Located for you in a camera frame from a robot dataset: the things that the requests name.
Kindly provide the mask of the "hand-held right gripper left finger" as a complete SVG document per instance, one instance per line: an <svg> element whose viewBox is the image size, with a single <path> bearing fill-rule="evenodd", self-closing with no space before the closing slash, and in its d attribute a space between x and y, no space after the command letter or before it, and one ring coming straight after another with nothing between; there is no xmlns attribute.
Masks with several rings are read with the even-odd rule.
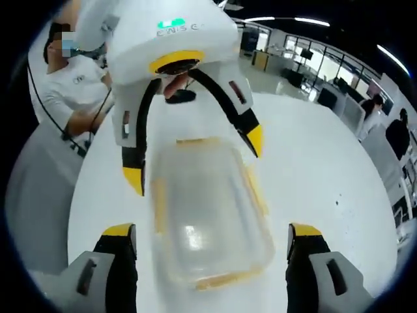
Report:
<svg viewBox="0 0 417 313"><path fill-rule="evenodd" d="M67 312L136 312L136 225L106 229L66 268Z"/></svg>

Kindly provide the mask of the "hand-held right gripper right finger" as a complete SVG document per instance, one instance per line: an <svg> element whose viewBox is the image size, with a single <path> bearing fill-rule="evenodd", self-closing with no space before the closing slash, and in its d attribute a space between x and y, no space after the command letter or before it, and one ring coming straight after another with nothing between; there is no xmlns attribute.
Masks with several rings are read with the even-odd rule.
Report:
<svg viewBox="0 0 417 313"><path fill-rule="evenodd" d="M373 302L362 273L306 224L289 224L285 280L288 312L365 312Z"/></svg>

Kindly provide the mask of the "person's left hand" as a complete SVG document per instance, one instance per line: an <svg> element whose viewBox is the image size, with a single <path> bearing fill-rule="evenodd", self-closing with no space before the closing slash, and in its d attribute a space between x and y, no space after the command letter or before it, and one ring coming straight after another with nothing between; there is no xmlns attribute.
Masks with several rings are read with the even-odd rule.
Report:
<svg viewBox="0 0 417 313"><path fill-rule="evenodd" d="M178 76L175 76L164 88L163 95L165 99L171 98L177 90L181 89L186 85L188 81L188 74L183 73Z"/></svg>

